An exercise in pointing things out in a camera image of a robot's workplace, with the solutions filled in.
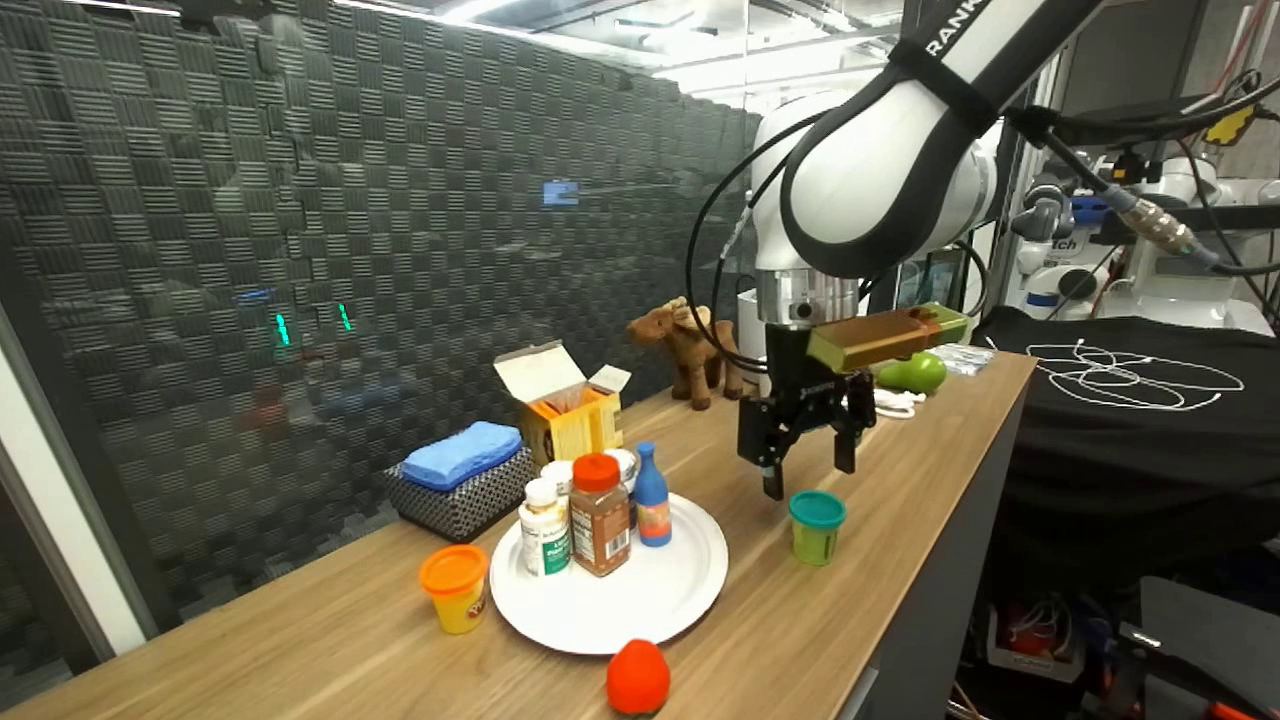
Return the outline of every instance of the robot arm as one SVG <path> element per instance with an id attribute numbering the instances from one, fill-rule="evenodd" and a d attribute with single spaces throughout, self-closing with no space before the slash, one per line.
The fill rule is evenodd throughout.
<path id="1" fill-rule="evenodd" d="M 818 358 L 811 344 L 863 344 L 868 333 L 832 333 L 858 316 L 858 280 L 879 280 L 984 221 L 998 168 L 974 142 L 1098 7 L 960 0 L 899 38 L 891 65 L 799 140 L 777 142 L 777 130 L 808 107 L 759 124 L 767 152 L 753 162 L 753 222 L 767 390 L 741 405 L 741 455 L 767 473 L 767 496 L 785 496 L 792 440 L 819 425 L 836 426 L 836 467 L 852 473 L 858 440 L 875 425 L 872 379 L 861 362 Z M 879 353 L 930 344 L 917 316 L 875 318 L 875 333 L 899 333 Z"/>

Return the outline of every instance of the small bottle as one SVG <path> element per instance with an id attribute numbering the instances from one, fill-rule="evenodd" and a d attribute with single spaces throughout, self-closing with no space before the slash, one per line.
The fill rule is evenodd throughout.
<path id="1" fill-rule="evenodd" d="M 607 576 L 633 556 L 633 500 L 614 455 L 574 458 L 567 491 L 574 556 Z"/>
<path id="2" fill-rule="evenodd" d="M 567 500 L 552 481 L 529 481 L 519 503 L 519 563 L 531 576 L 567 567 Z"/>
<path id="3" fill-rule="evenodd" d="M 673 500 L 670 496 L 673 491 L 670 491 L 664 473 L 656 467 L 656 448 L 644 440 L 633 500 L 637 500 L 637 527 L 639 527 L 637 535 L 647 549 L 673 543 Z"/>

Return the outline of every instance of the yellow box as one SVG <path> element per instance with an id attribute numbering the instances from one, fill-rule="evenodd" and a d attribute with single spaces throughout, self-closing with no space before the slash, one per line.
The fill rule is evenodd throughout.
<path id="1" fill-rule="evenodd" d="M 616 413 L 633 372 L 606 362 L 583 379 L 558 340 L 505 353 L 494 369 L 519 401 L 519 437 L 537 463 L 624 444 Z"/>

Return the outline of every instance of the orange cup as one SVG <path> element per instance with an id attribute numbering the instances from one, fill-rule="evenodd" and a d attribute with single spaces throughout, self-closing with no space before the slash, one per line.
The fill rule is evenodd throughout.
<path id="1" fill-rule="evenodd" d="M 476 543 L 443 543 L 417 567 L 417 585 L 430 590 L 447 634 L 464 634 L 482 625 L 486 570 L 489 556 Z"/>

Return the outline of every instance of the blue sponge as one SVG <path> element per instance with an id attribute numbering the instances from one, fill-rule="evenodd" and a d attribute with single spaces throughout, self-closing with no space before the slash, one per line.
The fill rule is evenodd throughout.
<path id="1" fill-rule="evenodd" d="M 476 418 L 472 426 L 407 451 L 403 481 L 430 491 L 458 491 L 464 481 L 511 458 L 519 432 L 511 425 Z"/>

